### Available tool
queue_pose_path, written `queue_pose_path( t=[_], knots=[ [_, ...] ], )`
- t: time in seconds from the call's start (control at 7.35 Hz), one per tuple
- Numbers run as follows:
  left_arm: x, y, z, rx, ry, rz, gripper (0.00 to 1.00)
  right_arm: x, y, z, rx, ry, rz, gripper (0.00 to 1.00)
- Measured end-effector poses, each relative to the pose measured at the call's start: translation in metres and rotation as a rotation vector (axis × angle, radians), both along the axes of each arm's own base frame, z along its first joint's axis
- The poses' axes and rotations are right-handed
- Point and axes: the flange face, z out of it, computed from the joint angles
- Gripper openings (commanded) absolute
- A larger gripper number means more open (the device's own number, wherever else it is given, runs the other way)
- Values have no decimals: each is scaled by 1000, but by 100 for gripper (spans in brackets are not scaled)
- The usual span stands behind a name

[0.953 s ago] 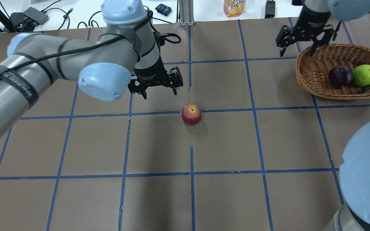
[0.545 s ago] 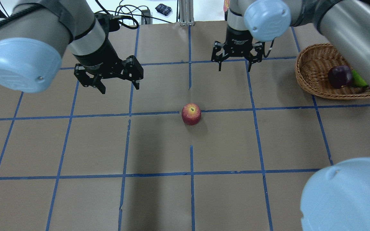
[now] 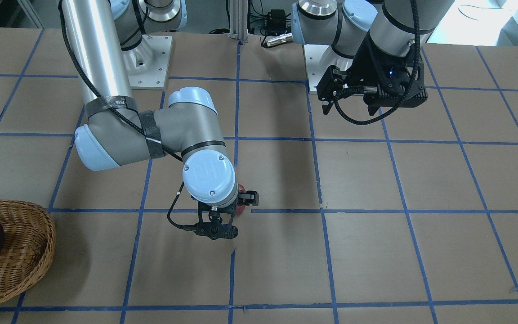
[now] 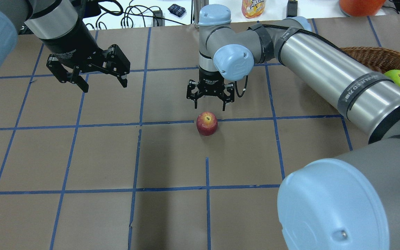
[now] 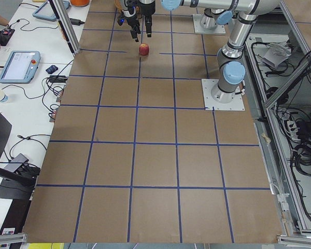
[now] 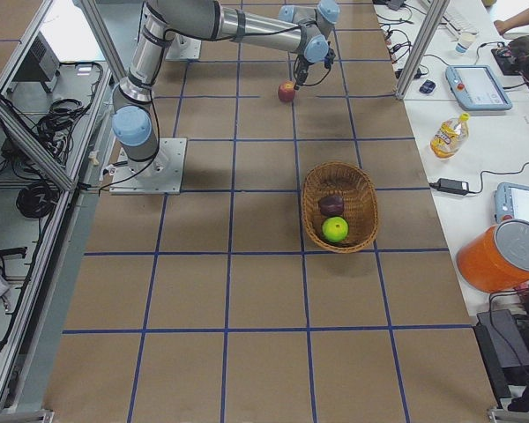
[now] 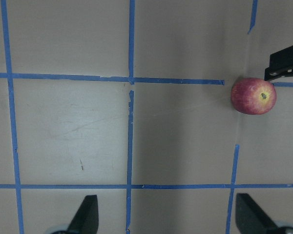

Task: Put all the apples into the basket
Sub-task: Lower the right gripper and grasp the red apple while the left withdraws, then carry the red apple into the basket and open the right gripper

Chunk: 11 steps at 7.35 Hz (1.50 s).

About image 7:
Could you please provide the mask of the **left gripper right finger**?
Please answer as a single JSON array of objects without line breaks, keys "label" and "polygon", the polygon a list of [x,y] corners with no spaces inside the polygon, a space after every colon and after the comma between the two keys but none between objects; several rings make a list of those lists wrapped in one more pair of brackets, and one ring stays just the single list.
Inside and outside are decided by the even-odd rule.
[{"label": "left gripper right finger", "polygon": [[241,234],[282,234],[263,209],[247,193],[237,193],[235,223]]}]

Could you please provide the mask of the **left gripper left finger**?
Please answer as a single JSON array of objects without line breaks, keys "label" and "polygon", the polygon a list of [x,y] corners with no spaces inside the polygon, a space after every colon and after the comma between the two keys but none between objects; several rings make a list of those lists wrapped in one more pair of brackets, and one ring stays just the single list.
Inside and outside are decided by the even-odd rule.
[{"label": "left gripper left finger", "polygon": [[98,231],[97,195],[86,195],[72,221],[67,234],[96,234]]}]

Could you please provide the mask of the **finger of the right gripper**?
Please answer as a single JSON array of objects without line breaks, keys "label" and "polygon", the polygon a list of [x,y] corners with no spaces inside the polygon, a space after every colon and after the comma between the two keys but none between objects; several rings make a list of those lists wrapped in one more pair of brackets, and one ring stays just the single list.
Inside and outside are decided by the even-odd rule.
[{"label": "finger of the right gripper", "polygon": [[264,80],[272,81],[282,77],[293,77],[293,45],[270,55]]}]

